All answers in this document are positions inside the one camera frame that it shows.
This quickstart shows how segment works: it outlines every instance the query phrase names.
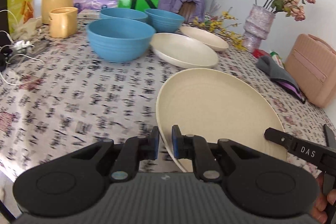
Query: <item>tablecloth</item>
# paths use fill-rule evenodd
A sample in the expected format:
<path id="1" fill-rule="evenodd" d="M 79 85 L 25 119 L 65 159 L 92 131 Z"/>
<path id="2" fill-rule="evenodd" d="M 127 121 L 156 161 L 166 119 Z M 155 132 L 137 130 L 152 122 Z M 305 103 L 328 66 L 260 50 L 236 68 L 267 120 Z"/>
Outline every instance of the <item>tablecloth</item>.
<path id="1" fill-rule="evenodd" d="M 38 78 L 41 63 L 28 60 L 19 72 L 36 81 L 21 86 L 0 83 L 0 170 L 12 180 L 33 166 L 101 139 L 121 143 L 147 135 L 157 125 L 158 92 L 182 68 L 160 60 L 151 50 L 130 63 L 107 63 L 91 51 L 85 32 L 88 22 L 79 20 L 78 32 L 68 39 L 50 38 L 43 27 L 35 40 L 46 37 L 52 46 L 39 56 L 47 64 L 42 78 Z M 286 132 L 325 145 L 323 124 L 335 130 L 325 112 L 287 94 L 255 63 L 251 54 L 230 46 L 219 53 L 214 69 L 256 89 L 275 109 Z M 317 173 L 312 164 L 293 155 L 288 155 L 288 162 Z M 178 171 L 162 142 L 159 158 L 142 162 L 140 169 Z"/>

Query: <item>beige plate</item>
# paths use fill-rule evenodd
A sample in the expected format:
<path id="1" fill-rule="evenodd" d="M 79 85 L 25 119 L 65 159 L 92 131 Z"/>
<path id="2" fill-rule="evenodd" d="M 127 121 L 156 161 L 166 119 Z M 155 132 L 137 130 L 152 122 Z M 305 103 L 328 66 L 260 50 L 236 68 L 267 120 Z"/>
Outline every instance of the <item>beige plate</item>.
<path id="1" fill-rule="evenodd" d="M 171 128 L 175 124 L 182 135 L 203 136 L 212 143 L 231 139 L 275 158 L 287 158 L 285 148 L 263 135 L 269 127 L 284 130 L 273 108 L 248 84 L 224 72 L 197 68 L 170 77 L 157 97 L 156 119 L 168 153 L 184 172 L 191 172 L 192 164 L 174 158 Z"/>
<path id="2" fill-rule="evenodd" d="M 211 68 L 218 63 L 214 50 L 180 34 L 156 33 L 151 45 L 158 57 L 181 68 Z"/>
<path id="3" fill-rule="evenodd" d="M 198 41 L 201 41 L 202 43 L 208 45 L 216 52 L 222 52 L 227 48 L 229 48 L 229 45 L 225 40 L 221 39 L 220 37 L 211 32 L 186 26 L 181 27 L 180 30 L 184 35 L 194 38 Z"/>

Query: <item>human hand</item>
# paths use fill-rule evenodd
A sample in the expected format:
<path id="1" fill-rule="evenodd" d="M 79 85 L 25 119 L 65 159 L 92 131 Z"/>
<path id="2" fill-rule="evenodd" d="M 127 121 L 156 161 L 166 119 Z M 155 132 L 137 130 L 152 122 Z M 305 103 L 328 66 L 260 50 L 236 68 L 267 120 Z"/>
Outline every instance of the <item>human hand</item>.
<path id="1" fill-rule="evenodd" d="M 316 178 L 320 188 L 320 194 L 315 201 L 314 207 L 310 211 L 311 216 L 321 224 L 324 224 L 327 221 L 327 214 L 324 210 L 328 202 L 333 205 L 336 201 L 336 189 L 331 190 L 327 196 L 323 195 L 323 175 L 324 173 L 322 172 Z"/>

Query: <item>purple jacket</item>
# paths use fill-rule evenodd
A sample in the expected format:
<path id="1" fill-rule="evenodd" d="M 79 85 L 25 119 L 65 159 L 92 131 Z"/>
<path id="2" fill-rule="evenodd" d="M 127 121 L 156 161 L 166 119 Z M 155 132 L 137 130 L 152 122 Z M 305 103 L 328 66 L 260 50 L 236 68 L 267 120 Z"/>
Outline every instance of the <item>purple jacket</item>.
<path id="1" fill-rule="evenodd" d="M 205 16 L 205 0 L 160 0 L 158 8 L 161 10 L 178 13 L 182 4 L 186 1 L 193 1 L 196 3 L 196 9 L 194 14 L 190 17 L 189 21 L 192 21 L 194 17 L 198 17 L 199 21 L 204 21 Z"/>

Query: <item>gray ribbed surface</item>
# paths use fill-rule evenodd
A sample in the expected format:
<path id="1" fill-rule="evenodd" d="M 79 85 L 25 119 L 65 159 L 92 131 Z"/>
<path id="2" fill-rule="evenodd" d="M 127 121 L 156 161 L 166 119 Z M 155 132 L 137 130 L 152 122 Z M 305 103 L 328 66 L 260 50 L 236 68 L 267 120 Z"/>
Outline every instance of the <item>gray ribbed surface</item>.
<path id="1" fill-rule="evenodd" d="M 138 173 L 110 186 L 100 202 L 75 216 L 42 219 L 22 215 L 15 224 L 315 224 L 310 216 L 269 220 L 235 207 L 221 188 L 194 174 Z"/>

